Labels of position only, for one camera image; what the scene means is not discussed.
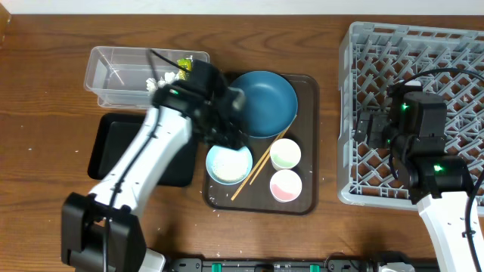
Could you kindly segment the dark blue plate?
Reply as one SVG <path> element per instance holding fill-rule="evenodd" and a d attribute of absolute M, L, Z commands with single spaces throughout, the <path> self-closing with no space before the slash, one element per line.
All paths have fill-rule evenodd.
<path fill-rule="evenodd" d="M 230 86 L 241 89 L 247 98 L 243 118 L 250 137 L 273 137 L 296 118 L 296 91 L 283 76 L 269 71 L 252 71 L 238 76 Z"/>

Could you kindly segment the yellow green snack wrapper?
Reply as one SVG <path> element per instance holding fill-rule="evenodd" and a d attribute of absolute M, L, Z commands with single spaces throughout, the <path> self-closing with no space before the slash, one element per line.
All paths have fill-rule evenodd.
<path fill-rule="evenodd" d="M 180 66 L 178 70 L 178 79 L 187 80 L 189 78 L 190 72 L 193 66 L 193 57 L 186 57 L 177 60 L 177 64 Z"/>

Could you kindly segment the white cup green inside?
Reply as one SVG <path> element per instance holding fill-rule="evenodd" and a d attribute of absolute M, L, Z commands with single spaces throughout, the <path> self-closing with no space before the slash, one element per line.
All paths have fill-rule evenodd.
<path fill-rule="evenodd" d="M 288 138 L 276 140 L 269 151 L 272 166 L 276 171 L 294 168 L 301 160 L 299 145 Z"/>

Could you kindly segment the white tissue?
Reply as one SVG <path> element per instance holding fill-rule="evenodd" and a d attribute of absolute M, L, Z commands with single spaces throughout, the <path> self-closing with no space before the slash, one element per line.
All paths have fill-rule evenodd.
<path fill-rule="evenodd" d="M 154 93 L 158 88 L 162 88 L 166 84 L 172 84 L 179 79 L 179 74 L 174 72 L 164 73 L 158 80 L 149 78 L 146 80 L 146 89 L 150 93 Z"/>

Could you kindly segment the white cup pink inside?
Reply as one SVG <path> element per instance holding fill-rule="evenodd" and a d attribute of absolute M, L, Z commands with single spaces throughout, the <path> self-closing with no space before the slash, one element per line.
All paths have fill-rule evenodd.
<path fill-rule="evenodd" d="M 278 202 L 294 201 L 301 194 L 302 188 L 299 175 L 289 169 L 275 172 L 269 182 L 270 192 Z"/>

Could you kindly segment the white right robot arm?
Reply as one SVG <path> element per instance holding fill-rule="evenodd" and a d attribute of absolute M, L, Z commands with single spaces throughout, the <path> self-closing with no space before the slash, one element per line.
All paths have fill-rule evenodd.
<path fill-rule="evenodd" d="M 441 271 L 481 271 L 483 235 L 476 210 L 482 178 L 445 151 L 447 106 L 437 94 L 395 96 L 389 112 L 363 111 L 354 138 L 389 151 L 392 176 L 408 190 L 432 240 Z"/>

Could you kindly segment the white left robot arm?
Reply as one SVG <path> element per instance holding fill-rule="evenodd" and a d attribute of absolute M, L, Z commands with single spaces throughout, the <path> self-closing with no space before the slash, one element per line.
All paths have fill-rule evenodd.
<path fill-rule="evenodd" d="M 158 88 L 144 122 L 109 173 L 61 209 L 61 261 L 77 271 L 162 271 L 166 257 L 147 247 L 140 217 L 175 155 L 192 137 L 239 150 L 247 143 L 247 96 L 224 74 L 194 60 L 187 79 Z"/>

